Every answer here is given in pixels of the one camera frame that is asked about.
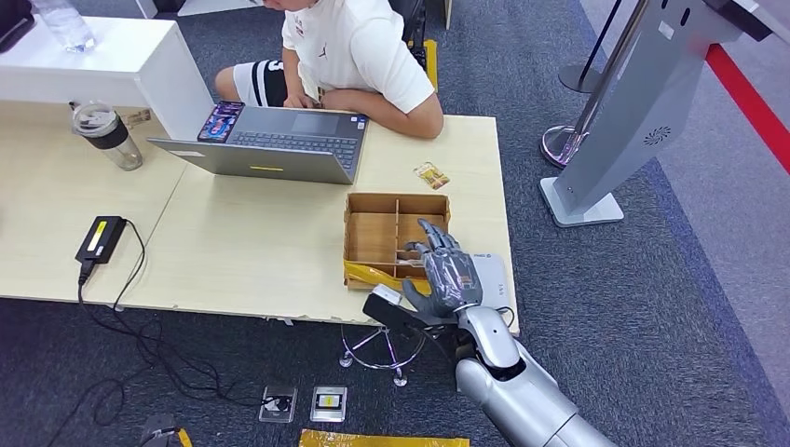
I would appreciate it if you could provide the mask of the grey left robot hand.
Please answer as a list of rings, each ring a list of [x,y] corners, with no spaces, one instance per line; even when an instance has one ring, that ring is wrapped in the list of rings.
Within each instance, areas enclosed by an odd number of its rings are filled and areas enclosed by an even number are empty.
[[[138,446],[181,447],[174,416],[166,413],[149,416],[144,423]]]

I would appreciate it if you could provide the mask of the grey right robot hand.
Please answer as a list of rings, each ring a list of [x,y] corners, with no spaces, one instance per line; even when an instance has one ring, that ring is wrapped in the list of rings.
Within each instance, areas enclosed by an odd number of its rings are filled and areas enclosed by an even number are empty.
[[[402,291],[406,300],[421,313],[447,318],[454,312],[483,301],[483,287],[471,256],[439,226],[424,218],[417,220],[426,233],[428,246],[409,242],[407,250],[420,253],[430,294],[417,290],[411,279],[404,279]]]

